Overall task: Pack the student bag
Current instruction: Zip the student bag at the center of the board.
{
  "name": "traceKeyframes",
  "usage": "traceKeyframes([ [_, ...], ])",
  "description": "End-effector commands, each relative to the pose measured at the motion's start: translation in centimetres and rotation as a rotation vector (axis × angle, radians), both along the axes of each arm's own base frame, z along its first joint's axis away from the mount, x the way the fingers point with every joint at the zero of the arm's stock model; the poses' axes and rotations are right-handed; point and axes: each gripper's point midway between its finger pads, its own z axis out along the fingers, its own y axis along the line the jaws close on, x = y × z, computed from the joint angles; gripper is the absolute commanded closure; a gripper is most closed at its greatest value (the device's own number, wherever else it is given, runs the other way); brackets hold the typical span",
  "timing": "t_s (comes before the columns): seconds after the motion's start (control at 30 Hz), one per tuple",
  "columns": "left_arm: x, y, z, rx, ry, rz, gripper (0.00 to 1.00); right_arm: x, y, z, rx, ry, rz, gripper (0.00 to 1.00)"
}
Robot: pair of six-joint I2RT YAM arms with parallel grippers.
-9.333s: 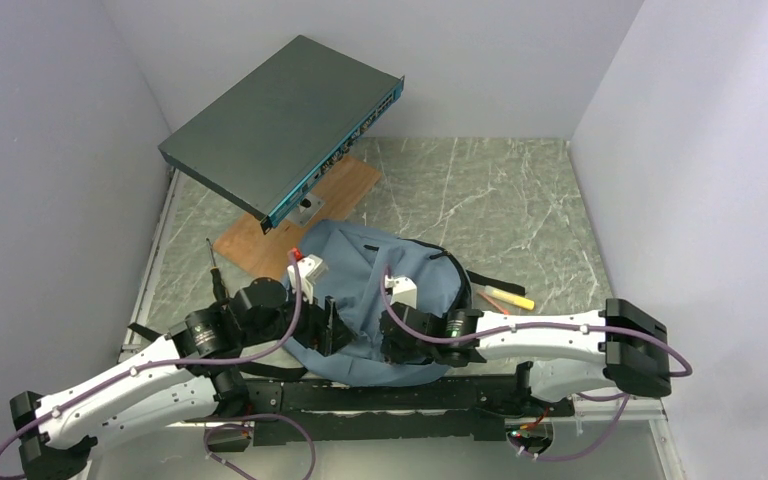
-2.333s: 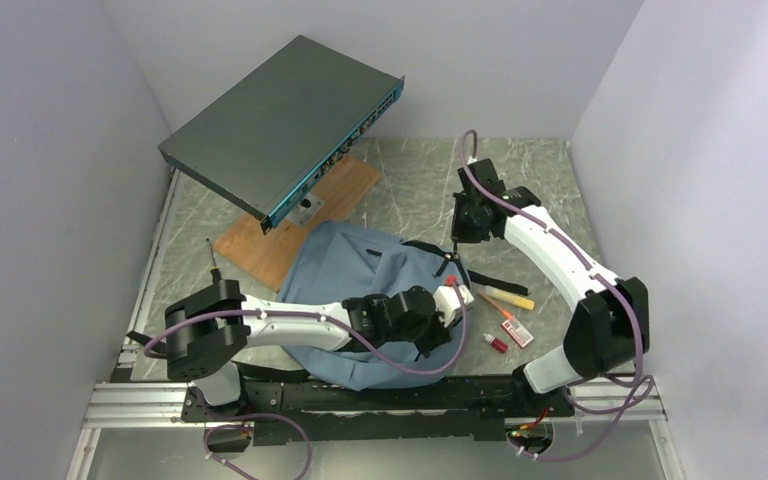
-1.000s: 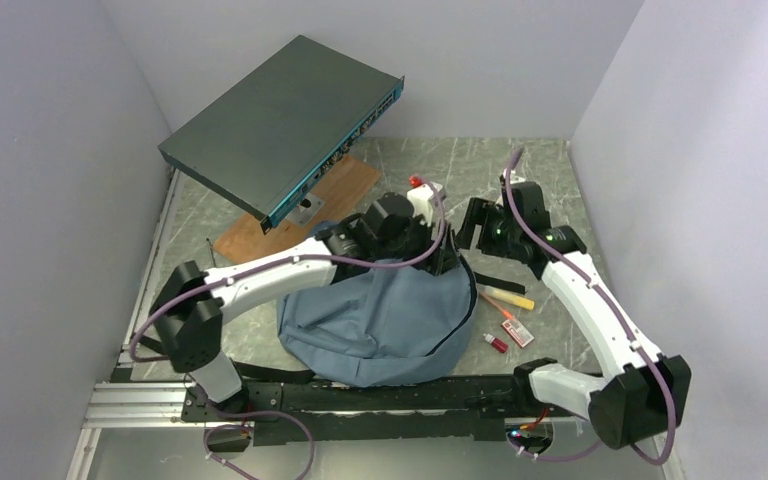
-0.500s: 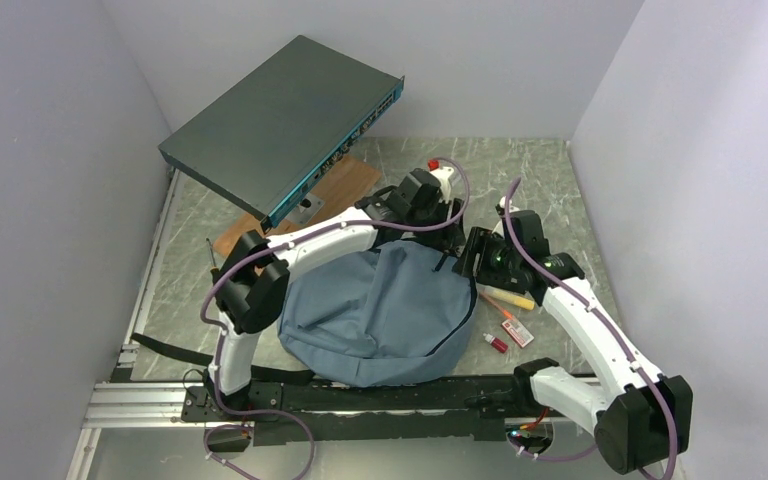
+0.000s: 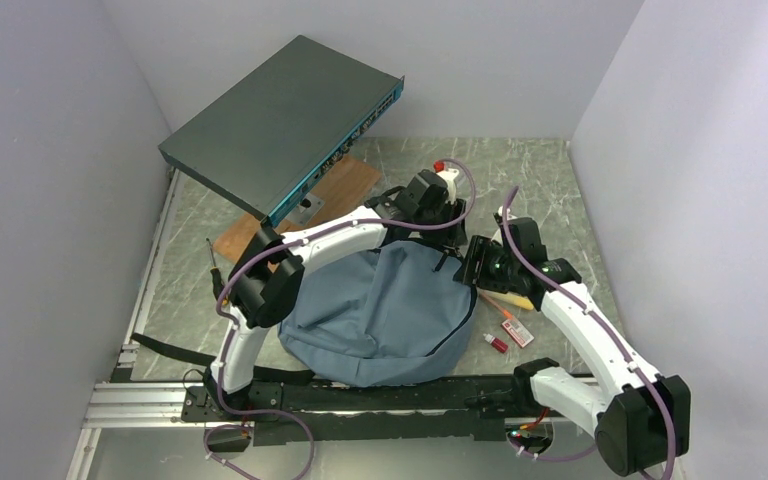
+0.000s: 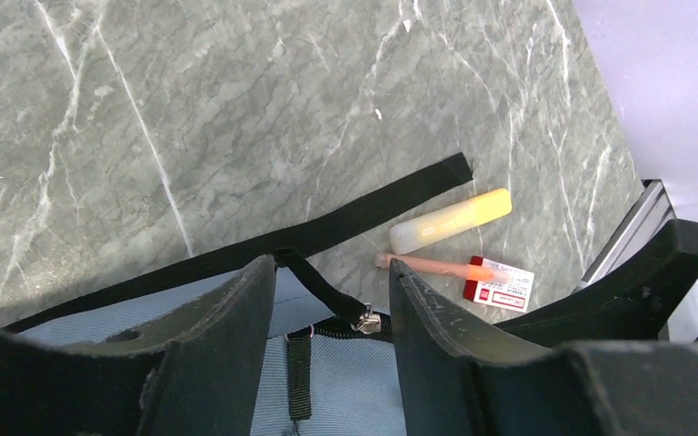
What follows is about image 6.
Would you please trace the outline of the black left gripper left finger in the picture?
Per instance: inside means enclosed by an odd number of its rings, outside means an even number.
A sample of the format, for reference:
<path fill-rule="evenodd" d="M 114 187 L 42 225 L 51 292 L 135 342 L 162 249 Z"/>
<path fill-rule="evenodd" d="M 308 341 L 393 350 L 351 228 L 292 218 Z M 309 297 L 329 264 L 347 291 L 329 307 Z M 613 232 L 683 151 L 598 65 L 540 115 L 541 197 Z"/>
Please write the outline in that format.
<path fill-rule="evenodd" d="M 209 293 L 103 342 L 0 331 L 0 435 L 246 435 L 270 328 L 263 255 Z"/>

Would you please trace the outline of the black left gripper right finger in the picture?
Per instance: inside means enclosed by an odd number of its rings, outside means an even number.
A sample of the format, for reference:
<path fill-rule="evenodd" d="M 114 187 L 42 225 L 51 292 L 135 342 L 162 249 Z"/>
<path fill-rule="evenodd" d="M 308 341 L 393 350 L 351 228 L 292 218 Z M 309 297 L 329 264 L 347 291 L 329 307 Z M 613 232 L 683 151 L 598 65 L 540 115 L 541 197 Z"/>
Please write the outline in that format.
<path fill-rule="evenodd" d="M 389 286 L 411 435 L 698 435 L 698 342 L 550 349 L 473 317 L 400 261 Z"/>

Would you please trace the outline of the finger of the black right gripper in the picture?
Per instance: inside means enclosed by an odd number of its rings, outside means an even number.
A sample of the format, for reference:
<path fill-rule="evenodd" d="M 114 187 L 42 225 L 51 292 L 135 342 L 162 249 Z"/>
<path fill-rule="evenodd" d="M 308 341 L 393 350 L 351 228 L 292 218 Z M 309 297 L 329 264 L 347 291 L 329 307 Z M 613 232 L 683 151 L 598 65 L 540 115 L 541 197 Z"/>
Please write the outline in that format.
<path fill-rule="evenodd" d="M 672 219 L 601 280 L 496 327 L 544 347 L 656 340 L 697 280 L 698 222 Z"/>

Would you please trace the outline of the blue backpack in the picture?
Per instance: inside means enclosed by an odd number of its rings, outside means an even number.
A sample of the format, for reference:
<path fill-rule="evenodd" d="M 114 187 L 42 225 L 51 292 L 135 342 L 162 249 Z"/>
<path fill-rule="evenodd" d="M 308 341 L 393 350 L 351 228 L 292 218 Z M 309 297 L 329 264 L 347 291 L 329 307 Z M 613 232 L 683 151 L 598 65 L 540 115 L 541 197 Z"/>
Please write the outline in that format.
<path fill-rule="evenodd" d="M 472 180 L 454 154 L 306 223 L 13 322 L 45 345 L 156 339 L 138 435 L 403 435 L 391 323 L 308 257 Z"/>

